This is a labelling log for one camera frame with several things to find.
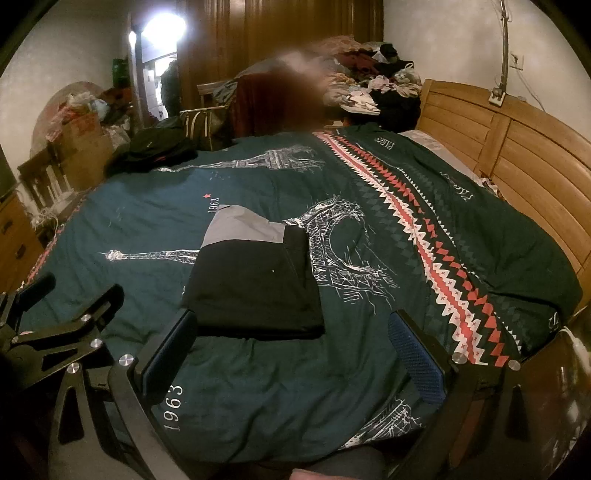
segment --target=blue gripper pad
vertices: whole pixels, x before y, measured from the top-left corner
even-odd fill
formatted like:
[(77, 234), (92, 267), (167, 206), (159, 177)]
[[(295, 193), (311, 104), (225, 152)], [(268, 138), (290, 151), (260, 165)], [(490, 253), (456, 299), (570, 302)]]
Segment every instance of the blue gripper pad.
[[(390, 342), (404, 363), (423, 400), (439, 406), (443, 404), (446, 396), (444, 371), (425, 346), (425, 343), (430, 342), (422, 342), (418, 337), (422, 332), (418, 331), (413, 322), (415, 333), (409, 326), (412, 320), (404, 313), (402, 315), (406, 317), (406, 320), (398, 311), (390, 315), (388, 321)], [(434, 347), (443, 350), (439, 344)]]

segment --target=drawer handle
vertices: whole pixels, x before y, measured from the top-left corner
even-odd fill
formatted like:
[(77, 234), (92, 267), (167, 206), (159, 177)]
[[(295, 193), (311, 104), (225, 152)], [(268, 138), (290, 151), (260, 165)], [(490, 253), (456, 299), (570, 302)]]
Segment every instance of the drawer handle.
[(4, 225), (2, 225), (2, 234), (8, 232), (8, 229), (12, 226), (12, 220), (7, 221)]
[(22, 258), (22, 256), (25, 254), (25, 251), (27, 250), (27, 246), (25, 244), (22, 244), (18, 250), (17, 250), (17, 254), (15, 255), (15, 257), (17, 258), (17, 260), (20, 260)]

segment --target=dark red cloth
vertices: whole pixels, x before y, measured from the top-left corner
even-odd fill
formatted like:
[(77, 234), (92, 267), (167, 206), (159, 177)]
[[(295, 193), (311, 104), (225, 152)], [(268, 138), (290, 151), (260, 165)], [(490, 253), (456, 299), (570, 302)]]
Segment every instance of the dark red cloth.
[(230, 117), (236, 138), (316, 129), (323, 125), (322, 97), (303, 77), (285, 70), (244, 75)]
[(347, 67), (354, 72), (359, 72), (365, 76), (379, 75), (379, 72), (374, 66), (378, 62), (365, 53), (349, 51), (347, 53), (339, 53), (335, 55), (335, 58), (343, 67)]

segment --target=black backpack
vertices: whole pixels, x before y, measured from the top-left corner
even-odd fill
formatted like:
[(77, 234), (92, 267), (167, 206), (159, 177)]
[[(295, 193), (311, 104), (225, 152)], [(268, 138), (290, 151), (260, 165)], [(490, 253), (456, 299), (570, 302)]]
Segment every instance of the black backpack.
[(137, 132), (131, 143), (119, 147), (105, 167), (105, 176), (117, 173), (147, 172), (169, 167), (197, 157), (194, 142), (185, 135), (180, 118), (175, 116), (154, 127)]

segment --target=bed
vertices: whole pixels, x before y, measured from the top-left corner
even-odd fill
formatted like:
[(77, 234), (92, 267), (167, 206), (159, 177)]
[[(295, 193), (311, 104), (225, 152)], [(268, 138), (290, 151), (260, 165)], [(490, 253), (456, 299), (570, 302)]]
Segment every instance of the bed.
[[(388, 340), (393, 309), (448, 352), (501, 367), (542, 348), (591, 292), (590, 145), (518, 100), (488, 106), (485, 93), (428, 80), (418, 128), (524, 215), (375, 125), (245, 138), (88, 195), (32, 272), (52, 271), (57, 288), (22, 327), (66, 319), (117, 282), (126, 300), (106, 343), (115, 358), (137, 352), (177, 310), (217, 205), (243, 205), (307, 230), (326, 334), (199, 338), (153, 409), (181, 455), (308, 461), (425, 426), (434, 408)], [(558, 189), (544, 183), (551, 162)]]

